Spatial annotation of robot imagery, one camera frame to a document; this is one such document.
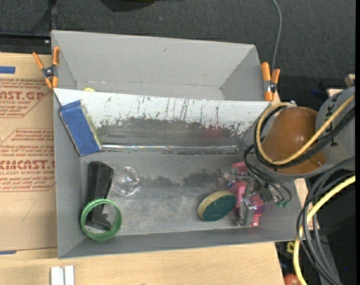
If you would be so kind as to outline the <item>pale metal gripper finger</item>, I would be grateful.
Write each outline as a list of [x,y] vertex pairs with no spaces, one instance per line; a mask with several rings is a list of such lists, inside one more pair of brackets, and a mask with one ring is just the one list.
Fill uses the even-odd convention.
[[245,226],[245,227],[254,227],[254,215],[256,210],[255,204],[255,195],[251,194],[248,197],[245,197],[238,202],[238,207],[235,211],[235,225]]
[[246,186],[251,181],[251,177],[246,168],[233,167],[224,170],[221,177],[221,187],[225,189],[236,189]]

